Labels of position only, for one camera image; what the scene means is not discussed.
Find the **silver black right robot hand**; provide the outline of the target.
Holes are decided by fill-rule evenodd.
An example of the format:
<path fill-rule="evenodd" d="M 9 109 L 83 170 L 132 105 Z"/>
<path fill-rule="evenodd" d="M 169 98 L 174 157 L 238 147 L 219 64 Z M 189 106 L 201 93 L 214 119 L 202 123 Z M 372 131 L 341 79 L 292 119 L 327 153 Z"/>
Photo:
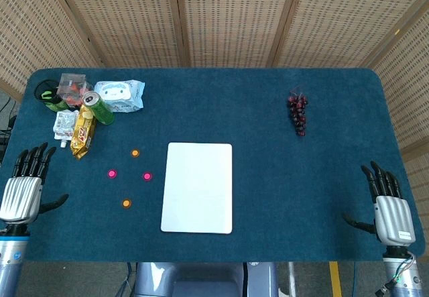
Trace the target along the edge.
<path fill-rule="evenodd" d="M 371 167 L 361 166 L 371 195 L 374 221 L 363 223 L 343 213 L 345 222 L 359 230 L 374 234 L 386 247 L 409 247 L 416 241 L 412 214 L 408 201 L 403 197 L 399 181 L 376 162 Z"/>

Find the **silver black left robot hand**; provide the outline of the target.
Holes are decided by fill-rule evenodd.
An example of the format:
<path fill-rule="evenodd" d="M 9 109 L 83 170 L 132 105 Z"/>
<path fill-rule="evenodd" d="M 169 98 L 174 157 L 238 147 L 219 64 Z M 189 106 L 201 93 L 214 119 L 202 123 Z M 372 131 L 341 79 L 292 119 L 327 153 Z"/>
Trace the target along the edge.
<path fill-rule="evenodd" d="M 57 209 L 68 200 L 69 195 L 63 194 L 58 200 L 41 202 L 50 160 L 55 152 L 55 147 L 49 148 L 43 143 L 18 155 L 1 200 L 1 221 L 6 225 L 28 225 L 38 215 Z"/>

